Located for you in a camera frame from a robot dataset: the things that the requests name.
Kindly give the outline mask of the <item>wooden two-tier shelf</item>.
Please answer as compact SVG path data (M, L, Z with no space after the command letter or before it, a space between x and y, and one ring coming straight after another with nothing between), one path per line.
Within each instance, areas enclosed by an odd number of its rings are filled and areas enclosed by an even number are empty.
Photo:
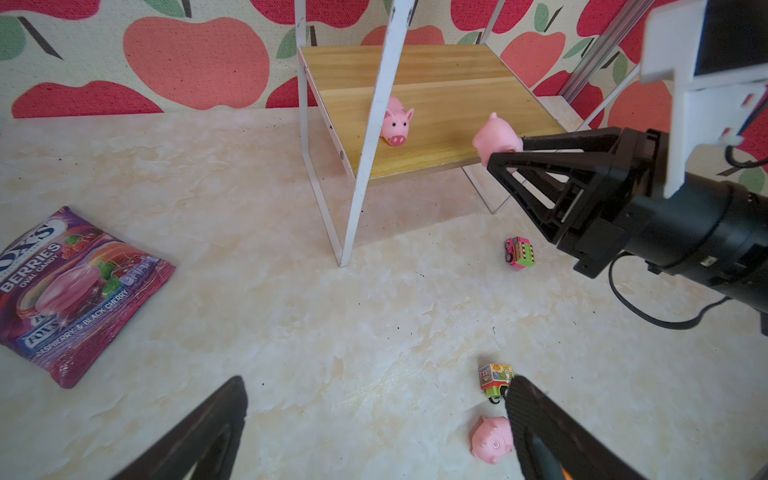
M472 138L496 112L521 136L564 132L524 82L487 45L504 2L497 1L472 44L410 45L417 4L394 1L381 45L312 46L305 2L294 4L301 153L339 266L346 266L368 188L377 183L459 168L476 190L479 159ZM389 98L415 110L404 145L380 137ZM337 231L309 151L308 107L314 98L348 175L354 180L344 231Z

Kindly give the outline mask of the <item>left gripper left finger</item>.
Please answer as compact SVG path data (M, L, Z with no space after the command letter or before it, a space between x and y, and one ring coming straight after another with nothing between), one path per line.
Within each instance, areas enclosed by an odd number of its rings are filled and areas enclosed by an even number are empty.
M227 380L117 479L228 479L248 407L242 377Z

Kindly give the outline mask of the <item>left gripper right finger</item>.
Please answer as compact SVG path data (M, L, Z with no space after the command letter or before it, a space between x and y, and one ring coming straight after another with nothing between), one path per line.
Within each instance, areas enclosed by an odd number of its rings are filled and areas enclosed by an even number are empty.
M526 479L641 479L526 377L512 378L505 407Z

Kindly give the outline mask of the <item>pink green toy car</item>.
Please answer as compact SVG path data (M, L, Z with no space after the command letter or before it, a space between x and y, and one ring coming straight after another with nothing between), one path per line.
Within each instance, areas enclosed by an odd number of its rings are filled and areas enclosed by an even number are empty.
M517 269L535 265L534 250L531 242L520 236L508 238L504 242L505 261Z

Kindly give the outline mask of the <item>purple candy bag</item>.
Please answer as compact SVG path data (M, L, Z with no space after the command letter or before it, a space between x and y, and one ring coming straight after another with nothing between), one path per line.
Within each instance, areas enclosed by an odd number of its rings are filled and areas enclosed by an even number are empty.
M70 389L174 271L64 206L1 254L1 343Z

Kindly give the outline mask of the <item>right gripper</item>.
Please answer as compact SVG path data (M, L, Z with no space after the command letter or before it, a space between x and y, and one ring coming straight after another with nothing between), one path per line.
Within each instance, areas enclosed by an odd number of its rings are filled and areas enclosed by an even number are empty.
M523 137L525 151L491 155L487 170L545 239L597 276L622 253L767 309L767 199L688 174L663 194L668 136L618 127Z

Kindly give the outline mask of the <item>right aluminium frame post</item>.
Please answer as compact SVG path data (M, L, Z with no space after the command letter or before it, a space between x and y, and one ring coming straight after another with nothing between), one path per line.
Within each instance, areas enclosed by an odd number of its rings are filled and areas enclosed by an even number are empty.
M652 8L653 0L626 1L608 24L605 32L593 41L559 92L571 103L588 83L590 77L608 62L611 52Z

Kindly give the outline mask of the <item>yellow green toy car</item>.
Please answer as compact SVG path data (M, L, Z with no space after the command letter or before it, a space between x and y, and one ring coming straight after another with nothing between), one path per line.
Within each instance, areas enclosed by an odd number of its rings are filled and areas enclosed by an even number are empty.
M491 404L499 404L515 372L509 365L486 364L478 368L480 388Z

